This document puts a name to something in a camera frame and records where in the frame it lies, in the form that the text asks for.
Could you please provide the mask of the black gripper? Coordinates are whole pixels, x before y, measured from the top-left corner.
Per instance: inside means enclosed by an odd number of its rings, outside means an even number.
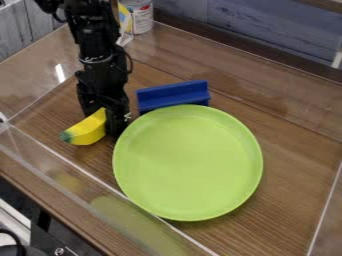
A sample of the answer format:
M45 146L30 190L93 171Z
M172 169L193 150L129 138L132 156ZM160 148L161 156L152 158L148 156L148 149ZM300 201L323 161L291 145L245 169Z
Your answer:
M105 132L120 136L130 121L124 85L130 70L125 57L80 58L82 69L74 73L76 92L84 116L105 108Z

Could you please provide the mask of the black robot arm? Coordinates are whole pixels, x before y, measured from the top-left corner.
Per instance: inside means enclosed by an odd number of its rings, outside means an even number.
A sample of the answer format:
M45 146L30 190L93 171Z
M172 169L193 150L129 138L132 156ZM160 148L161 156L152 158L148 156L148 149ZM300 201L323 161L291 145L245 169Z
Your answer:
M41 11L68 24L82 69L74 72L78 104L85 116L104 108L105 132L118 136L128 126L124 90L133 63L117 44L121 35L109 0L33 0Z

